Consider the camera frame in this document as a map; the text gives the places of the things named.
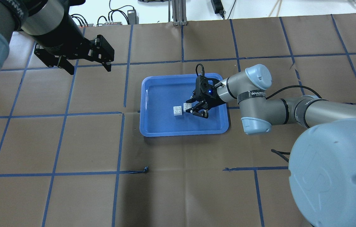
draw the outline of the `wire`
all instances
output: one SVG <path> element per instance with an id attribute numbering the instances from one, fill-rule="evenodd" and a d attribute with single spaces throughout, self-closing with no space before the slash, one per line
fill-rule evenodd
<path id="1" fill-rule="evenodd" d="M 102 17 L 106 20 L 106 23 L 108 23 L 108 20 L 106 19 L 106 17 L 100 16 L 100 17 L 98 18 L 98 20 L 97 20 L 97 26 L 100 25 L 100 19 L 101 19 Z"/>
<path id="2" fill-rule="evenodd" d="M 201 66 L 201 67 L 202 67 L 202 76 L 204 76 L 204 66 L 203 66 L 202 64 L 200 64 L 200 63 L 196 65 L 196 69 L 195 69 L 196 75 L 199 76 L 199 73 L 198 73 L 198 66 Z"/>
<path id="3" fill-rule="evenodd" d="M 111 0 L 109 0 L 109 9 L 110 9 L 110 10 L 118 10 L 118 9 L 121 9 L 121 8 L 123 8 L 123 7 L 126 7 L 126 6 L 130 6 L 130 7 L 132 7 L 132 8 L 134 9 L 134 6 L 131 6 L 131 5 L 126 5 L 126 6 L 122 6 L 122 7 L 120 7 L 120 8 L 117 8 L 117 9 L 112 9 L 112 8 L 110 7 L 110 1 L 111 1 Z"/>
<path id="4" fill-rule="evenodd" d="M 302 86 L 302 85 L 292 85 L 292 86 L 287 86 L 287 87 L 284 87 L 280 90 L 278 90 L 277 92 L 273 93 L 273 95 L 267 97 L 266 99 L 270 99 L 271 97 L 279 94 L 280 92 L 286 90 L 286 89 L 291 89 L 291 88 L 303 88 L 303 89 L 307 89 L 309 90 L 310 92 L 314 93 L 314 95 L 318 96 L 318 98 L 322 99 L 322 97 L 316 92 L 314 91 L 313 89 L 309 88 L 309 87 L 306 87 L 306 86 Z"/>
<path id="5" fill-rule="evenodd" d="M 227 20 L 230 19 L 231 12 L 232 12 L 232 10 L 234 9 L 234 6 L 235 6 L 235 3 L 236 3 L 236 2 L 237 2 L 237 0 L 234 0 L 234 4 L 233 4 L 232 7 L 231 7 L 231 11 L 230 11 L 230 14 L 229 14 L 228 17 L 227 17 Z"/>
<path id="6" fill-rule="evenodd" d="M 80 24 L 80 27 L 83 27 L 83 25 L 81 24 L 81 19 L 79 18 L 79 17 L 71 17 L 71 18 L 75 18 L 75 19 L 77 19 L 78 20 L 78 23 Z"/>
<path id="7" fill-rule="evenodd" d="M 126 22 L 127 24 L 130 24 L 130 21 L 129 21 L 129 18 L 127 17 L 126 13 L 121 11 L 121 10 L 113 10 L 113 11 L 110 11 L 109 13 L 110 14 L 110 20 L 113 22 L 113 13 L 114 12 L 120 12 L 122 14 L 122 16 L 126 19 Z"/>
<path id="8" fill-rule="evenodd" d="M 286 157 L 282 154 L 282 153 L 284 153 L 284 152 L 276 151 L 275 149 L 272 149 L 272 150 L 270 150 L 270 151 L 272 151 L 273 153 L 279 155 L 279 156 L 280 156 L 281 158 L 283 158 L 285 161 L 289 162 L 289 159 L 286 158 Z"/>
<path id="9" fill-rule="evenodd" d="M 85 17 L 83 17 L 81 14 L 78 14 L 78 13 L 72 14 L 71 16 L 75 16 L 75 15 L 82 17 L 84 19 L 85 24 L 88 26 L 88 22 L 85 19 Z"/>

